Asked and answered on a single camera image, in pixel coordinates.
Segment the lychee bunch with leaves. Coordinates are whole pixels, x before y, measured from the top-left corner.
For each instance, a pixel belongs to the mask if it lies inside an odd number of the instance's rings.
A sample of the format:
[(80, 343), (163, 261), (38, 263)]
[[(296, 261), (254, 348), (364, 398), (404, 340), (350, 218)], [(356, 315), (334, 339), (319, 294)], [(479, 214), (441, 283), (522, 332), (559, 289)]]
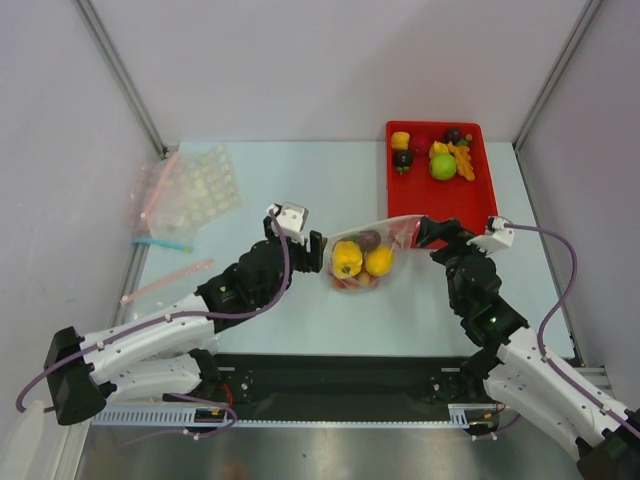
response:
[(380, 278), (366, 271), (360, 272), (355, 277), (345, 279), (333, 278), (332, 287), (337, 290), (357, 291), (376, 289), (380, 284)]

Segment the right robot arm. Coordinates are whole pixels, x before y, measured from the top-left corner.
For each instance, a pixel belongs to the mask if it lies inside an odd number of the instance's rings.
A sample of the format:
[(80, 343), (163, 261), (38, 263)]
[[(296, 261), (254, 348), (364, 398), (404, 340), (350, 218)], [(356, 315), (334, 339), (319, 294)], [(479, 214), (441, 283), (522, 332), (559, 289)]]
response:
[(512, 246), (520, 225), (494, 216), (475, 235), (456, 219), (424, 216), (418, 248), (441, 243), (432, 260), (445, 269), (449, 306), (479, 350), (461, 376), (473, 401), (514, 410), (561, 446), (585, 479), (639, 476), (639, 413), (595, 386), (544, 341), (499, 294), (492, 254)]

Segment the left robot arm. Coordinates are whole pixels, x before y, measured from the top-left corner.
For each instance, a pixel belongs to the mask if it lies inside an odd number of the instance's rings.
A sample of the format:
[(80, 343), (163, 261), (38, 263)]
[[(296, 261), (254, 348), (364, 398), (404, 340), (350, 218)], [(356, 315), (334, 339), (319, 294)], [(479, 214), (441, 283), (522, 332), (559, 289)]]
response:
[(220, 375), (214, 356), (194, 346), (273, 308), (294, 272), (317, 273), (323, 236), (264, 220), (265, 237), (195, 292), (145, 319), (82, 335), (57, 331), (43, 372), (57, 423), (70, 426), (117, 398), (187, 395), (214, 397)]

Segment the purple passion fruit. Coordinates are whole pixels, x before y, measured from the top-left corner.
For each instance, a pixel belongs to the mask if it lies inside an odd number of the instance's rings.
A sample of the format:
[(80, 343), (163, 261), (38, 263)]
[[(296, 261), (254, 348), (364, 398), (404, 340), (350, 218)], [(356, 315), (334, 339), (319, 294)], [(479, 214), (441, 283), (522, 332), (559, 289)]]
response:
[(364, 253), (375, 250), (381, 242), (381, 234), (377, 230), (362, 230), (357, 235), (357, 244)]

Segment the yellow bell pepper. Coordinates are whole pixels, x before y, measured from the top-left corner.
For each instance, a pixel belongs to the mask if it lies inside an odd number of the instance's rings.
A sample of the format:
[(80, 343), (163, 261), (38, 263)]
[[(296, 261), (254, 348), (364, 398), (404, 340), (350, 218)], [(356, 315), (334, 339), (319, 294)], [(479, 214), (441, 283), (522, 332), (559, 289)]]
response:
[(333, 248), (331, 267), (338, 279), (357, 276), (362, 269), (363, 253), (358, 244), (351, 240), (340, 240)]

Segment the clear zip bag with pattern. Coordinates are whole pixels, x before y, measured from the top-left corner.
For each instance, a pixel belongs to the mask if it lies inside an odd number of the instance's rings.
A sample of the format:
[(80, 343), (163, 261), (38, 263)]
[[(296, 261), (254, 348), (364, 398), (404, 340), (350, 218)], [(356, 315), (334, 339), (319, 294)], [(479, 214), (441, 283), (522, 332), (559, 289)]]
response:
[(420, 215), (391, 217), (326, 239), (323, 271), (332, 290), (367, 292), (399, 276), (415, 246)]

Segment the yellow lemon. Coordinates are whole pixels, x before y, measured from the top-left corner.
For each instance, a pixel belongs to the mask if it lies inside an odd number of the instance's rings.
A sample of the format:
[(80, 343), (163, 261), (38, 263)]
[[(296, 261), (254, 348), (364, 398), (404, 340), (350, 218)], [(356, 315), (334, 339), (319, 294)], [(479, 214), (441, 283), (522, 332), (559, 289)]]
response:
[(387, 275), (391, 271), (393, 264), (393, 249), (386, 245), (380, 245), (365, 255), (365, 268), (369, 274), (376, 277)]

